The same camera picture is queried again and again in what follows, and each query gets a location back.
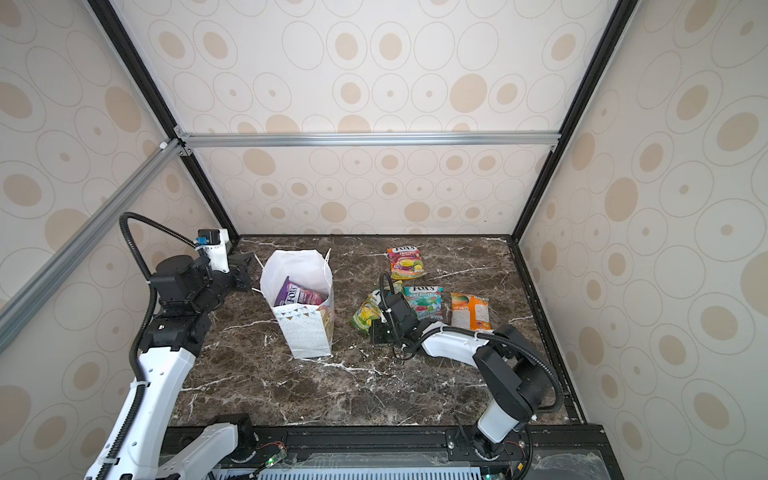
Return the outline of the green Fox's candy bag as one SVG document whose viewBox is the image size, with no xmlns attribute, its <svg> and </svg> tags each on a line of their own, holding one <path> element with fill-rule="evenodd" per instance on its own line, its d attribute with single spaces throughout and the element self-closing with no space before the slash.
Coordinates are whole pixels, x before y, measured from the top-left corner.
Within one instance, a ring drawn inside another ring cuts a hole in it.
<svg viewBox="0 0 768 480">
<path fill-rule="evenodd" d="M 368 333 L 374 323 L 386 325 L 387 320 L 384 318 L 379 307 L 380 303 L 380 290 L 376 289 L 367 296 L 366 300 L 355 312 L 351 320 L 352 325 L 362 333 Z"/>
</svg>

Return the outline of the purple Fox's candy bag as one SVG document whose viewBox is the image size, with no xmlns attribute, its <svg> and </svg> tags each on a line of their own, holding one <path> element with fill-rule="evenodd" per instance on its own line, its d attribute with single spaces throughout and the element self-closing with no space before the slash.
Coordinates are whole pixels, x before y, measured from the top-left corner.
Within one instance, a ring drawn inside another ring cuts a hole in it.
<svg viewBox="0 0 768 480">
<path fill-rule="evenodd" d="M 326 294 L 304 287 L 287 276 L 277 294 L 274 306 L 321 305 L 327 298 Z"/>
</svg>

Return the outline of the white paper bag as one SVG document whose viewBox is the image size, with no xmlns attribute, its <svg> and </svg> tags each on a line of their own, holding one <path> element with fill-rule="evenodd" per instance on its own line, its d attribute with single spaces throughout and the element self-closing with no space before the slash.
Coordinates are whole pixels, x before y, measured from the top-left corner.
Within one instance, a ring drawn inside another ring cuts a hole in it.
<svg viewBox="0 0 768 480">
<path fill-rule="evenodd" d="M 274 306 L 289 276 L 294 282 L 326 294 L 321 305 Z M 329 256 L 316 250 L 277 250 L 262 266 L 259 292 L 277 320 L 296 359 L 329 356 L 334 330 L 333 277 Z"/>
</svg>

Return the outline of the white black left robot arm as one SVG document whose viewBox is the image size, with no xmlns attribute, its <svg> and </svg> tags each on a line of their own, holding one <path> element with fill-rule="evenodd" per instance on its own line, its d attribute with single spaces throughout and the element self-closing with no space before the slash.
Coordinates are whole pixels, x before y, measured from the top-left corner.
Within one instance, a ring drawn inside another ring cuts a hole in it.
<svg viewBox="0 0 768 480">
<path fill-rule="evenodd" d="M 136 373 L 128 396 L 89 479 L 204 479 L 243 440 L 243 421 L 228 417 L 204 428 L 167 461 L 161 447 L 176 399 L 200 355 L 210 314 L 234 292 L 252 286 L 254 258 L 232 255 L 220 270 L 208 257 L 170 257 L 149 278 L 150 320 L 130 357 Z"/>
</svg>

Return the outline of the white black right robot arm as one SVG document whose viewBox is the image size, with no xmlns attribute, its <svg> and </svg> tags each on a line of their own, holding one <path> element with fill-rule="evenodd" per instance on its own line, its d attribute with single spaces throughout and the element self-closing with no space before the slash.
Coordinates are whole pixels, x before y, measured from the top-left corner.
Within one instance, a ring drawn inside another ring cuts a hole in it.
<svg viewBox="0 0 768 480">
<path fill-rule="evenodd" d="M 382 318 L 369 327 L 374 344 L 399 348 L 404 359 L 447 358 L 479 371 L 491 395 L 473 430 L 472 442 L 481 455 L 495 456 L 510 432 L 520 431 L 539 413 L 562 407 L 557 373 L 514 326 L 473 331 L 420 320 L 404 294 L 385 289 L 379 308 Z"/>
</svg>

